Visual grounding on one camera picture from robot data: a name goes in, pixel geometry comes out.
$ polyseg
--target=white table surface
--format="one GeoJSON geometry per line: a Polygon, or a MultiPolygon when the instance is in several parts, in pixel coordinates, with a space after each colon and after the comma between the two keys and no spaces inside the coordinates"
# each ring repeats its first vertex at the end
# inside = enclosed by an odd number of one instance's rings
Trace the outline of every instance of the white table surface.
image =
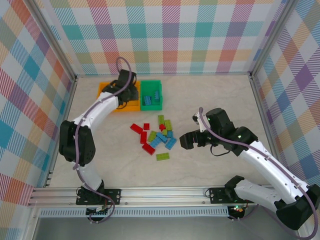
{"type": "MultiPolygon", "coordinates": [[[[100,82],[115,77],[88,77],[78,79],[68,120],[83,113],[95,100],[100,82]]],[[[246,126],[258,136],[269,150],[268,141],[259,116],[252,89],[246,75],[201,76],[138,76],[139,80],[161,80],[162,111],[111,113],[94,133],[96,153],[93,161],[106,187],[162,187],[162,186],[221,186],[235,175],[256,184],[266,180],[245,160],[230,154],[215,157],[210,146],[185,150],[179,137],[199,129],[192,115],[199,107],[204,112],[225,109],[235,127],[246,126]],[[142,126],[150,123],[158,130],[158,115],[170,119],[173,134],[178,139],[171,151],[164,144],[150,156],[142,149],[140,136],[130,129],[132,123],[142,126]],[[156,154],[169,152],[170,159],[156,161],[156,154]]],[[[213,149],[223,153],[221,147],[213,149]]],[[[80,180],[71,163],[58,155],[50,187],[79,187],[80,180]]]]}

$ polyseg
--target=green tray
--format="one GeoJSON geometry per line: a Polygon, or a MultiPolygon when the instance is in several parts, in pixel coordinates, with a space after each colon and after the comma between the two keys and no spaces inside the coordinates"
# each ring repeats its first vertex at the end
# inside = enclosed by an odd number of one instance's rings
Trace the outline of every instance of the green tray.
{"type": "Polygon", "coordinates": [[[160,80],[140,81],[140,109],[141,111],[161,111],[162,110],[162,85],[160,80]],[[155,100],[155,92],[159,91],[159,100],[155,100]],[[145,96],[151,96],[151,105],[146,105],[145,96]]]}

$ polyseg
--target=green lego brick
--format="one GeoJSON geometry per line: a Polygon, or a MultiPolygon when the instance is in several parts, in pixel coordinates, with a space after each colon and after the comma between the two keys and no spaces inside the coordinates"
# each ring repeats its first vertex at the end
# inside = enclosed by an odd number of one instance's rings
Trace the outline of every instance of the green lego brick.
{"type": "Polygon", "coordinates": [[[153,140],[155,140],[156,136],[157,136],[157,132],[156,131],[151,131],[147,141],[149,143],[151,143],[153,140]]]}
{"type": "Polygon", "coordinates": [[[169,156],[169,153],[168,153],[168,152],[156,154],[155,157],[156,157],[156,160],[157,160],[157,161],[162,161],[162,160],[170,159],[170,156],[169,156]]]}
{"type": "Polygon", "coordinates": [[[158,123],[159,123],[159,126],[160,126],[160,124],[165,125],[165,116],[158,115],[158,123]]]}
{"type": "Polygon", "coordinates": [[[170,120],[164,120],[164,125],[167,131],[172,131],[172,125],[170,120]]]}

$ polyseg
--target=blue lego brick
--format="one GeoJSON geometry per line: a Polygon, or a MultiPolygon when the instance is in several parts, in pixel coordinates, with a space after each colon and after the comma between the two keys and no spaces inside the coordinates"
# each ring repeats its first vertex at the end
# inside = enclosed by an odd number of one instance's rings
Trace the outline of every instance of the blue lego brick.
{"type": "Polygon", "coordinates": [[[151,105],[151,97],[150,96],[144,96],[144,104],[151,105]]]}
{"type": "Polygon", "coordinates": [[[163,143],[168,141],[168,138],[166,138],[161,132],[157,132],[156,136],[159,137],[163,143]]]}
{"type": "Polygon", "coordinates": [[[159,145],[159,143],[161,143],[161,139],[159,137],[156,137],[151,143],[150,143],[150,146],[153,147],[153,148],[156,148],[156,146],[159,145]]]}
{"type": "Polygon", "coordinates": [[[165,148],[171,150],[172,147],[176,144],[176,142],[177,142],[177,139],[175,139],[174,137],[171,138],[165,145],[165,148]]]}
{"type": "Polygon", "coordinates": [[[155,93],[154,93],[154,99],[155,99],[156,101],[159,101],[159,91],[155,91],[155,93]]]}
{"type": "Polygon", "coordinates": [[[173,131],[168,131],[167,134],[166,134],[166,137],[168,139],[173,138],[174,137],[174,132],[173,131]]]}

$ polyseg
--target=red lego brick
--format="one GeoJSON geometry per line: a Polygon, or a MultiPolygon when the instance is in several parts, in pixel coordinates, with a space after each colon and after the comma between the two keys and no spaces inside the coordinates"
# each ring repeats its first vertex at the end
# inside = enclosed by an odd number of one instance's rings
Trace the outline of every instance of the red lego brick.
{"type": "Polygon", "coordinates": [[[150,130],[150,124],[149,123],[144,123],[143,124],[143,130],[150,130]]]}
{"type": "Polygon", "coordinates": [[[152,155],[155,153],[155,149],[150,146],[148,143],[145,143],[143,146],[142,146],[143,150],[145,150],[148,154],[152,155]]]}
{"type": "Polygon", "coordinates": [[[147,143],[147,132],[143,131],[140,135],[140,143],[146,144],[147,143]]]}
{"type": "Polygon", "coordinates": [[[132,124],[130,127],[133,131],[135,131],[137,134],[141,134],[144,130],[142,127],[139,127],[137,124],[132,124]]]}
{"type": "Polygon", "coordinates": [[[166,129],[166,126],[165,125],[163,125],[163,124],[160,124],[159,125],[159,129],[161,130],[161,132],[163,131],[163,130],[165,130],[166,129]]]}

